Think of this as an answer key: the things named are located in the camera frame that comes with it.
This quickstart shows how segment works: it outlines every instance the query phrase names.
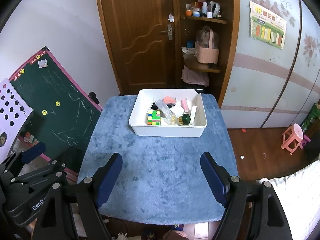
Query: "white cup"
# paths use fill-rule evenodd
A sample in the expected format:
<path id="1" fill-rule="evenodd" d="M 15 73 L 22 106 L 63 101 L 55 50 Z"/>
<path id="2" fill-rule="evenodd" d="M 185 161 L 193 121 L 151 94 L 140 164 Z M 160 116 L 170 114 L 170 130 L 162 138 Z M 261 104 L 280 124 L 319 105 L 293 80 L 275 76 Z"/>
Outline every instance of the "white cup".
<path id="1" fill-rule="evenodd" d="M 212 18 L 212 12 L 207 12 L 207 18 Z"/>

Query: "green perfume bottle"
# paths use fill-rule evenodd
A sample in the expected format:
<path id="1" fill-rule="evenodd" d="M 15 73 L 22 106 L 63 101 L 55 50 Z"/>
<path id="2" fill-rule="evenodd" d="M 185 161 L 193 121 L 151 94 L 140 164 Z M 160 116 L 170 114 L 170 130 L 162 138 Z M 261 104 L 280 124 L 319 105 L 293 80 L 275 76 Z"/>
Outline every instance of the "green perfume bottle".
<path id="1" fill-rule="evenodd" d="M 191 118 L 188 113 L 183 114 L 182 116 L 179 117 L 179 123 L 183 125 L 188 125 L 190 124 Z"/>

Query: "white wall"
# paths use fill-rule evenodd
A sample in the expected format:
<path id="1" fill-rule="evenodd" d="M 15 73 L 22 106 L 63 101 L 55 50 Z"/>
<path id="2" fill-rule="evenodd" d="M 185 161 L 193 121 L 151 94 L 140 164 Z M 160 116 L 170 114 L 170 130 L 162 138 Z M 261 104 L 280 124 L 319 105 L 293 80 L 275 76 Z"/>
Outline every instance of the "white wall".
<path id="1" fill-rule="evenodd" d="M 236 54 L 221 106 L 227 128 L 257 128 L 263 124 L 285 85 L 297 49 L 300 27 L 299 0 L 252 1 L 287 21 L 284 49 L 250 37 L 250 0 L 240 0 Z M 311 42 L 314 41 L 310 48 L 313 50 L 311 56 L 309 50 L 305 55 L 306 42 L 310 43 L 310 39 Z M 302 32 L 297 61 L 289 83 L 264 128 L 287 127 L 297 115 L 299 118 L 296 121 L 300 124 L 300 120 L 306 116 L 312 104 L 318 101 L 320 87 L 314 85 L 319 73 L 318 41 L 319 25 L 302 2 Z"/>
<path id="2" fill-rule="evenodd" d="M 0 80 L 44 46 L 103 106 L 119 95 L 96 0 L 22 0 L 0 33 Z"/>

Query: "blue gripper pad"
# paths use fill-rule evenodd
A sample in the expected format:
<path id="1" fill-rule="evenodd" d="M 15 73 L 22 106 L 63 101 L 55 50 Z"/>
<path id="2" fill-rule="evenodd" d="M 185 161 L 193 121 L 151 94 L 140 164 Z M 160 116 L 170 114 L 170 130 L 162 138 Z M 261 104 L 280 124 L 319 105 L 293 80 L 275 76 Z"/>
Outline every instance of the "blue gripper pad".
<path id="1" fill-rule="evenodd" d="M 22 153 L 21 162 L 24 164 L 28 164 L 44 152 L 45 144 L 43 142 L 39 142 Z"/>
<path id="2" fill-rule="evenodd" d="M 229 202 L 228 193 L 230 191 L 229 173 L 224 167 L 217 165 L 208 152 L 202 153 L 200 166 L 214 198 L 222 206 L 227 207 Z"/>
<path id="3" fill-rule="evenodd" d="M 122 156 L 119 153 L 114 153 L 107 164 L 100 167 L 92 177 L 97 208 L 108 201 L 121 170 Z"/>

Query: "pink towel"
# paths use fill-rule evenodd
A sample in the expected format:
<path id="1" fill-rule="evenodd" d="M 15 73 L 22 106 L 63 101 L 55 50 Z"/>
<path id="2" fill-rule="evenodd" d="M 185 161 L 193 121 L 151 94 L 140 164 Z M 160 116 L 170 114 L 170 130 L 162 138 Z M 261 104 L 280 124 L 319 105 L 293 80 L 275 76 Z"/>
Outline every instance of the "pink towel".
<path id="1" fill-rule="evenodd" d="M 208 73 L 190 70 L 184 65 L 182 70 L 182 77 L 185 83 L 191 85 L 204 85 L 205 87 L 209 86 L 209 77 Z"/>

